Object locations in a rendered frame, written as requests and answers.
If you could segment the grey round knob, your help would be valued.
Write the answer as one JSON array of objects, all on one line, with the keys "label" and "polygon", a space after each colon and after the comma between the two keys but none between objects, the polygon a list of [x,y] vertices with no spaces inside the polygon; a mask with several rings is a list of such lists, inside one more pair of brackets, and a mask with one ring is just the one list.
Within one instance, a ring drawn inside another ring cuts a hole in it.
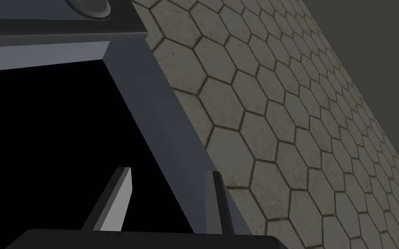
[{"label": "grey round knob", "polygon": [[108,0],[65,0],[65,2],[74,12],[89,19],[108,19],[111,13]]}]

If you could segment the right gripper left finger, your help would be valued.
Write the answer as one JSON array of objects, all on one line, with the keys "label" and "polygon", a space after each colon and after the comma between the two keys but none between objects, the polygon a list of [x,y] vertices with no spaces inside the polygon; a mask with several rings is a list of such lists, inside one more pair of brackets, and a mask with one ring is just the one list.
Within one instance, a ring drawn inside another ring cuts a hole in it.
[{"label": "right gripper left finger", "polygon": [[108,181],[82,230],[121,231],[131,194],[131,169],[119,167]]}]

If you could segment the dark grey kitchen appliance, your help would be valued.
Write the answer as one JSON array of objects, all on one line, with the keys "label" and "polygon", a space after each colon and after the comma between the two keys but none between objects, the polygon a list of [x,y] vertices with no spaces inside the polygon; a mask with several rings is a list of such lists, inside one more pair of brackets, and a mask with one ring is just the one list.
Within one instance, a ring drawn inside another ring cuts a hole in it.
[{"label": "dark grey kitchen appliance", "polygon": [[65,0],[0,0],[0,70],[103,60],[190,226],[206,233],[206,175],[215,169],[145,38],[131,0],[89,19]]}]

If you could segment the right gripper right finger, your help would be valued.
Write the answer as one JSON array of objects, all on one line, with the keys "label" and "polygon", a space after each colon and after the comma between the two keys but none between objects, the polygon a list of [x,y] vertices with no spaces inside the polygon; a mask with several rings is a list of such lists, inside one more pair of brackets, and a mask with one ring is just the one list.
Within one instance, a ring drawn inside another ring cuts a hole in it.
[{"label": "right gripper right finger", "polygon": [[220,172],[208,171],[205,190],[207,234],[235,234],[225,190]]}]

